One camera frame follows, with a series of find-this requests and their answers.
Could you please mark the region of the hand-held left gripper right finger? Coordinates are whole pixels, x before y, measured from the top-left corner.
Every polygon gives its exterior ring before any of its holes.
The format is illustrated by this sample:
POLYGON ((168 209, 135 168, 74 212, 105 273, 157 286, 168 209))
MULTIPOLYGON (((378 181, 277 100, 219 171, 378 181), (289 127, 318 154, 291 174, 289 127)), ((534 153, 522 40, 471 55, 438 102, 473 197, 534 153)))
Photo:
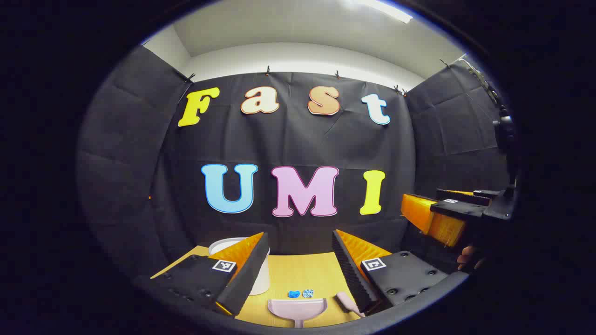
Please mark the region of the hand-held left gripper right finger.
POLYGON ((338 229, 332 250, 359 312, 371 315, 430 290, 447 274, 409 251, 390 253, 338 229))

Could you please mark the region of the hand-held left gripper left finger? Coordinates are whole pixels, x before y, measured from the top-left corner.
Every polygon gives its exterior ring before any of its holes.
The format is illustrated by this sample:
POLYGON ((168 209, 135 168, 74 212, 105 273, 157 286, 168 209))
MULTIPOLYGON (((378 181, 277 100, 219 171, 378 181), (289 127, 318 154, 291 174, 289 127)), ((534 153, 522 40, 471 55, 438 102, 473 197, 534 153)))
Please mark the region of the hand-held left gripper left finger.
POLYGON ((258 233, 212 256, 189 254, 150 278, 150 294, 177 309, 206 309, 235 317, 270 250, 258 233))

